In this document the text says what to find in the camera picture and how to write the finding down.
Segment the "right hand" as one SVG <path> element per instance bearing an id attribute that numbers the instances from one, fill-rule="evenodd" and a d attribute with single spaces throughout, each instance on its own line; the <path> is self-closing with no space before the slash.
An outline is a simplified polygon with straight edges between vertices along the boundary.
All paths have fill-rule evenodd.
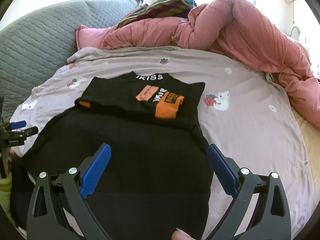
<path id="1" fill-rule="evenodd" d="M 172 234 L 171 240 L 195 240 L 186 232 L 182 231 L 181 229 L 176 229 L 176 231 Z"/>

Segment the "left hand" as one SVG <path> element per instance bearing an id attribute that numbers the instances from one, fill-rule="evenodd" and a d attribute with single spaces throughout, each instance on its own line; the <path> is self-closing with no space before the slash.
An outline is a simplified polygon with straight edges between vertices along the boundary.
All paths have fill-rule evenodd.
<path id="1" fill-rule="evenodd" d="M 9 151 L 7 153 L 1 153 L 1 171 L 5 174 L 8 174 L 8 171 L 11 169 L 12 157 L 15 152 Z"/>

